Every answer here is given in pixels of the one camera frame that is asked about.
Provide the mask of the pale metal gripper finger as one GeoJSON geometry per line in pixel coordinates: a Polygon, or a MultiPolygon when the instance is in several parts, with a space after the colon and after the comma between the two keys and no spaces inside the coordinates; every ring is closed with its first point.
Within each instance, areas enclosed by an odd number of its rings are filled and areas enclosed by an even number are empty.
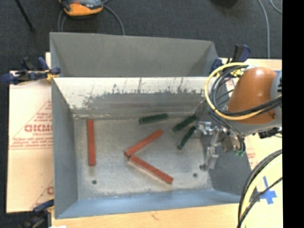
{"type": "Polygon", "coordinates": [[[211,135],[213,123],[209,115],[208,107],[204,103],[199,104],[195,115],[197,117],[196,130],[203,135],[211,135]]]}
{"type": "Polygon", "coordinates": [[[200,165],[202,171],[213,170],[219,157],[216,147],[207,147],[204,150],[203,163],[200,165]]]}

